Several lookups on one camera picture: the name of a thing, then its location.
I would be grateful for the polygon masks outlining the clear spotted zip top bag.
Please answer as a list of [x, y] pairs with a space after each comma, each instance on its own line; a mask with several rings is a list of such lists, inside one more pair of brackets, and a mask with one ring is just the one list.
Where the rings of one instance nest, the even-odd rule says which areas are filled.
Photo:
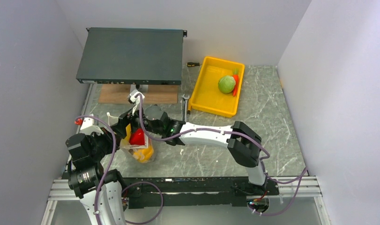
[[132, 125], [128, 118], [113, 116], [106, 113], [108, 125], [113, 129], [116, 136], [118, 149], [127, 151], [139, 163], [151, 162], [155, 156], [155, 151], [148, 138], [141, 128]]

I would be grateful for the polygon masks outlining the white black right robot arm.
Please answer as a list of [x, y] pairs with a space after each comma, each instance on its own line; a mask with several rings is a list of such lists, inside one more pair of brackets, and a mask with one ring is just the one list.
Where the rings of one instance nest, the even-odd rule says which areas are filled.
[[171, 146], [202, 144], [226, 148], [235, 162], [245, 167], [252, 193], [260, 195], [268, 187], [260, 160], [262, 138], [241, 121], [222, 127], [196, 125], [172, 119], [159, 106], [152, 105], [145, 110], [130, 109], [118, 117], [108, 115], [108, 122], [121, 138], [128, 134], [127, 127], [132, 131], [144, 128]]

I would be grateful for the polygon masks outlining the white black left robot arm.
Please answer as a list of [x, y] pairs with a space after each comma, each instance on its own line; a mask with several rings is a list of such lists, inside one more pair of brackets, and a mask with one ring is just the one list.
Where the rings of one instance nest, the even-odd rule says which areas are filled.
[[105, 171], [101, 160], [112, 153], [113, 139], [105, 128], [101, 133], [78, 133], [66, 140], [71, 155], [68, 186], [86, 210], [93, 225], [124, 225], [121, 196], [126, 184], [116, 169]]

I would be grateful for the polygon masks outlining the yellow bell pepper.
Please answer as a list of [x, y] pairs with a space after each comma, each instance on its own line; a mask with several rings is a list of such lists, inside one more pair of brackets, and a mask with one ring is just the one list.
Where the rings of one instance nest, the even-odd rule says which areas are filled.
[[149, 145], [147, 148], [144, 149], [134, 149], [132, 156], [139, 163], [148, 163], [154, 159], [155, 151], [154, 148], [151, 145]]

